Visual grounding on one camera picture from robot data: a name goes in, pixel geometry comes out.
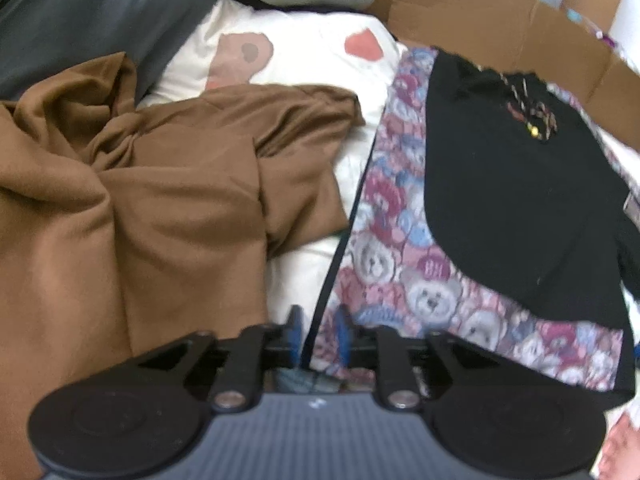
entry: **brown fabric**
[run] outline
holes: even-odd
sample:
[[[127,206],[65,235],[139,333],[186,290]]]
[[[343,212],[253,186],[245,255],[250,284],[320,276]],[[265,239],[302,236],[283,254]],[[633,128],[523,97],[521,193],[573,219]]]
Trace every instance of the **brown fabric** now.
[[[123,54],[0,105],[0,478],[36,478],[47,392],[194,330],[264,322],[267,251],[346,226],[357,98],[241,85],[134,111]]]

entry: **black trim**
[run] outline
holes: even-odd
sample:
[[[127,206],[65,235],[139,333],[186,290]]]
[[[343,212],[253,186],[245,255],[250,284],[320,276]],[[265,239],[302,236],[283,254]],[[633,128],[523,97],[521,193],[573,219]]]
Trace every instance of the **black trim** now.
[[[382,122],[382,118],[385,116],[385,113],[386,105],[385,111],[380,116],[380,122]],[[369,172],[371,158],[373,156],[373,149],[376,145],[376,139],[378,138],[379,128],[380,124],[378,124],[378,127],[376,128],[376,134],[373,137],[373,142],[371,143],[371,150],[369,152],[369,158],[367,159],[367,165],[365,166],[364,171],[362,172],[362,176],[360,177],[360,182],[358,183],[356,200],[353,203],[351,214],[349,215],[349,227],[345,229],[345,231],[342,233],[342,236],[340,237],[340,243],[338,244],[338,248],[335,250],[333,259],[331,260],[331,265],[329,266],[329,270],[327,271],[324,283],[322,284],[322,289],[320,289],[320,295],[318,296],[318,302],[316,303],[314,316],[311,320],[311,327],[309,327],[309,332],[306,335],[304,344],[302,345],[300,366],[307,370],[310,369],[311,357],[314,352],[314,346],[316,345],[316,338],[318,337],[318,331],[320,330],[322,317],[324,316],[324,311],[326,310],[326,304],[328,303],[329,295],[334,288],[335,277],[338,275],[338,270],[340,269],[340,264],[342,263],[342,258],[344,257],[344,251],[346,251],[347,249],[347,243],[349,243],[349,238],[351,237],[351,232],[353,231],[353,223],[355,222],[356,215],[358,213],[358,206],[360,205],[362,188],[364,187],[364,179]]]

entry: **metal screw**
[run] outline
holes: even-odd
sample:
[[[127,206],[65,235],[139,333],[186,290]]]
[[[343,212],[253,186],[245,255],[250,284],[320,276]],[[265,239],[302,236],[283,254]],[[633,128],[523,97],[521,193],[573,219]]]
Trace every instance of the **metal screw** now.
[[[410,390],[399,390],[389,395],[389,402],[394,408],[408,410],[418,405],[420,396]]]
[[[229,390],[228,392],[221,392],[217,394],[213,402],[215,402],[220,408],[224,410],[231,410],[232,408],[239,408],[244,405],[246,399],[244,395],[235,390]]]

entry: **black garment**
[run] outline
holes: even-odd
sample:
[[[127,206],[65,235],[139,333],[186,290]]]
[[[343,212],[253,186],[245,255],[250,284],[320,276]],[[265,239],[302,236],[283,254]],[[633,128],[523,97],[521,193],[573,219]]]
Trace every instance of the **black garment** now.
[[[640,295],[640,232],[623,212],[626,183],[580,114],[534,74],[508,76],[551,109],[543,144],[510,113],[492,70],[438,55],[427,97],[425,204],[431,232],[462,272],[548,320],[624,330],[615,404],[634,386],[633,339],[620,282]]]

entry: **white bed sheet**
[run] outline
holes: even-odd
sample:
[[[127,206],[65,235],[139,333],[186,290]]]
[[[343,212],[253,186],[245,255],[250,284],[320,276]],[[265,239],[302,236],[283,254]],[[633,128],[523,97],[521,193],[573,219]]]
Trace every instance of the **white bed sheet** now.
[[[329,84],[358,95],[366,125],[349,132],[334,165],[344,211],[349,215],[388,88],[406,48],[372,16],[255,11],[233,0],[219,0],[140,106],[200,95],[206,88],[221,35],[243,33],[263,34],[273,45],[271,59],[251,77],[251,83]],[[366,38],[369,46],[372,36],[375,38],[379,51],[373,44],[373,52],[369,49],[364,57],[347,54],[347,39],[362,33],[370,33]],[[272,321],[284,322],[290,306],[299,304],[305,313],[305,333],[308,332],[337,245],[338,237],[327,237],[270,260],[266,290]]]

